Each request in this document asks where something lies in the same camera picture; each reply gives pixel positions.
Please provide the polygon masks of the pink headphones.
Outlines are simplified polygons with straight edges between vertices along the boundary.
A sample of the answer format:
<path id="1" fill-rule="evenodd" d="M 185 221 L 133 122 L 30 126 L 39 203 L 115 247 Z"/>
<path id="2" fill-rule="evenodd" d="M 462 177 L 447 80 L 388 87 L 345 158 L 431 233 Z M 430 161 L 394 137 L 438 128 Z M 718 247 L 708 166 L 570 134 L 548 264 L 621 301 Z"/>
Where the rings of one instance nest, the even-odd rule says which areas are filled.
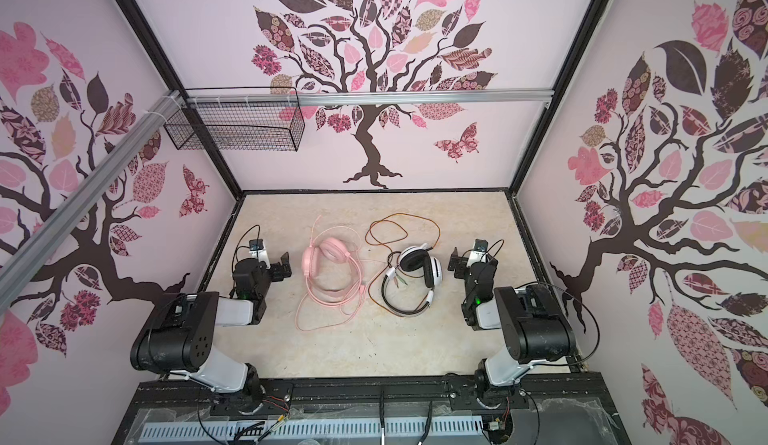
<path id="1" fill-rule="evenodd" d="M 319 244 L 311 242 L 302 254 L 302 272 L 305 278 L 314 278 L 319 270 L 320 259 L 324 258 L 335 264 L 349 262 L 350 250 L 339 239 L 330 237 Z"/>

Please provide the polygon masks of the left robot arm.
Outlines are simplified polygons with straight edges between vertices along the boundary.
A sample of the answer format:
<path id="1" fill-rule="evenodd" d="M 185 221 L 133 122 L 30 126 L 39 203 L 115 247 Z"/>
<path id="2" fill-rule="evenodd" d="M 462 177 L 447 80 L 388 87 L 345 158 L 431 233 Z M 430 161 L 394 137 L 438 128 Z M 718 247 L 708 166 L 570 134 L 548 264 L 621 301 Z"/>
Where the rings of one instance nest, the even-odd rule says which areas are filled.
<path id="1" fill-rule="evenodd" d="M 131 347 L 132 367 L 195 382 L 216 397 L 234 400 L 244 414 L 264 405 L 284 410 L 283 401 L 267 395 L 254 365 L 214 345 L 214 332 L 260 324 L 270 286 L 291 276 L 289 253 L 273 263 L 257 256 L 235 263 L 230 297 L 216 291 L 165 295 Z"/>

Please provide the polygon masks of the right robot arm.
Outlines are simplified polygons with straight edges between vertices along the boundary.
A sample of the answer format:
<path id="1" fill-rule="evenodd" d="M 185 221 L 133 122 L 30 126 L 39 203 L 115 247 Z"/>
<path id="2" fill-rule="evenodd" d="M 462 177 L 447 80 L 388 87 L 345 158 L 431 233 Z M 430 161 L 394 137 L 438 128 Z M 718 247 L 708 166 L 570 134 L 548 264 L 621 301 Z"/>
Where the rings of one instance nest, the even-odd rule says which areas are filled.
<path id="1" fill-rule="evenodd" d="M 499 330 L 504 345 L 479 362 L 470 403 L 487 410 L 504 405 L 523 377 L 540 366 L 554 366 L 577 351 L 576 339 L 547 282 L 494 285 L 498 261 L 486 252 L 454 251 L 448 270 L 464 282 L 460 309 L 476 331 Z"/>

